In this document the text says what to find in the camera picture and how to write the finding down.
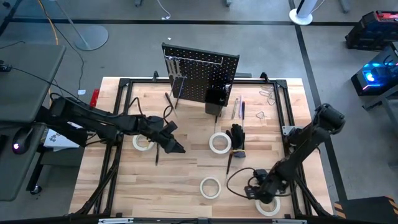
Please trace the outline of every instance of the computer mouse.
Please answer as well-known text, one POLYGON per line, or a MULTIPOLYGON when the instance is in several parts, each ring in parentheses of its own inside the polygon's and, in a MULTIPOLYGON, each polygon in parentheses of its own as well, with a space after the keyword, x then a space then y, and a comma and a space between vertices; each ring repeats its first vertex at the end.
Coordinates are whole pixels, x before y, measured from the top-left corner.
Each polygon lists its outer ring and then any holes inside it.
POLYGON ((23 127, 19 129, 12 139, 12 151, 15 154, 23 154, 29 150, 33 128, 23 127))

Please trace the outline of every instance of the yellow cable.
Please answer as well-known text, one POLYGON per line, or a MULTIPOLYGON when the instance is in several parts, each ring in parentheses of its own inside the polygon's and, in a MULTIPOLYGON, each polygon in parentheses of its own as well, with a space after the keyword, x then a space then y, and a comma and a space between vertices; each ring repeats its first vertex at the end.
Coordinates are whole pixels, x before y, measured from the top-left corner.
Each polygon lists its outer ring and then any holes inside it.
POLYGON ((48 19, 49 22, 50 22, 52 31, 54 32, 54 36, 55 36, 55 44, 58 45, 58 36, 57 36, 57 32, 55 31, 54 24, 52 24, 52 21, 51 21, 51 19, 49 18, 49 15, 47 15, 47 12, 45 11, 44 6, 43 6, 43 4, 42 4, 42 1, 41 1, 41 0, 37 0, 37 2, 40 4, 40 7, 42 8, 42 10, 43 10, 45 16, 47 17, 47 19, 48 19))
POLYGON ((42 1, 41 1, 41 0, 37 0, 37 2, 40 4, 40 7, 42 8, 42 10, 43 10, 45 16, 47 17, 47 19, 48 19, 49 22, 50 22, 52 31, 54 32, 55 45, 58 45, 58 36, 57 36, 57 32, 55 31, 54 24, 52 24, 52 21, 51 21, 51 19, 49 18, 49 15, 47 15, 47 12, 45 11, 44 6, 43 6, 43 4, 42 4, 42 1))

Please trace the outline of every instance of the red object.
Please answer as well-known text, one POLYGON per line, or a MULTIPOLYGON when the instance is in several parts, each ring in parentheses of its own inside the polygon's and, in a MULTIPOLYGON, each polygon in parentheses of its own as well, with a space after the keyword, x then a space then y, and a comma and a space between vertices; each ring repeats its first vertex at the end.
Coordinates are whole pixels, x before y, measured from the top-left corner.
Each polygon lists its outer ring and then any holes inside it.
POLYGON ((95 107, 97 105, 98 95, 100 94, 100 89, 95 89, 93 96, 91 97, 90 106, 95 107))
POLYGON ((395 13, 386 13, 386 12, 383 12, 383 13, 379 14, 378 16, 381 17, 381 18, 385 18, 385 19, 395 19, 395 18, 398 18, 398 14, 395 14, 395 13))

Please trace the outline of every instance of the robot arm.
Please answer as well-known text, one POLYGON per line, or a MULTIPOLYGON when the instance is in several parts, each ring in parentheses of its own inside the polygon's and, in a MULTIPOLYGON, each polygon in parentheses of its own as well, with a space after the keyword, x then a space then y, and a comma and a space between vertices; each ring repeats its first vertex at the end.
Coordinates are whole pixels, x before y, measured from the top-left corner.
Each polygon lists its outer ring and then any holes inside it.
MULTIPOLYGON (((296 178, 297 167, 319 144, 330 138, 331 134, 339 133, 344 124, 344 116, 339 111, 329 104, 319 106, 309 125, 303 129, 295 128, 287 136, 286 142, 295 149, 294 152, 278 161, 268 174, 264 169, 254 171, 259 186, 245 187, 248 198, 271 203, 277 191, 284 192, 288 183, 293 180, 296 180, 300 188, 306 188, 305 184, 296 178)), ((315 198, 308 189, 304 189, 303 194, 309 194, 307 196, 310 198, 310 202, 314 207, 317 206, 315 198)))
POLYGON ((158 116, 115 115, 62 96, 53 100, 49 110, 42 108, 39 114, 39 121, 83 147, 87 140, 86 132, 95 131, 100 139, 108 142, 117 142, 122 134, 142 134, 150 141, 159 143, 166 153, 185 152, 172 134, 177 125, 171 121, 163 127, 164 119, 158 116), (73 127, 68 124, 69 121, 83 128, 73 127))

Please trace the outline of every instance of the white paper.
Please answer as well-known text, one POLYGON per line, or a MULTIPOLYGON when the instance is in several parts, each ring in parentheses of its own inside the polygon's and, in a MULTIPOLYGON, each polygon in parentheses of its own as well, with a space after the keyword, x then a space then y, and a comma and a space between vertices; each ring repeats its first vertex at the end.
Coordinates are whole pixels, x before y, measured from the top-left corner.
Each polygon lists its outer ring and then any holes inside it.
MULTIPOLYGON (((82 128, 81 126, 72 122, 68 122, 68 124, 77 128, 82 128)), ((52 147, 54 152, 57 152, 62 149, 79 148, 79 145, 67 139, 65 136, 61 135, 60 133, 57 133, 56 131, 49 129, 47 137, 45 138, 44 141, 44 147, 52 147)))
POLYGON ((86 90, 78 90, 77 95, 84 95, 86 94, 86 90))

